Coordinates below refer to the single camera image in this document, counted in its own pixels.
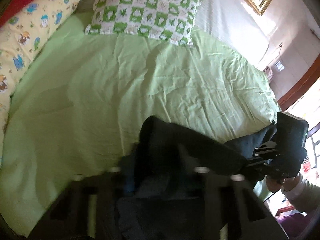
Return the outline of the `person's right hand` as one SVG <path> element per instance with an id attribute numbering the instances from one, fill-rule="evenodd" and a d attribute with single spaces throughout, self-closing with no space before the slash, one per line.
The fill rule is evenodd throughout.
<path id="1" fill-rule="evenodd" d="M 285 178 L 282 178 L 282 179 L 273 179 L 271 176 L 266 176 L 266 186 L 267 186 L 267 189 L 272 192 L 272 193 L 275 193 L 275 192 L 278 192 L 282 185 L 284 184 L 285 182 Z"/>

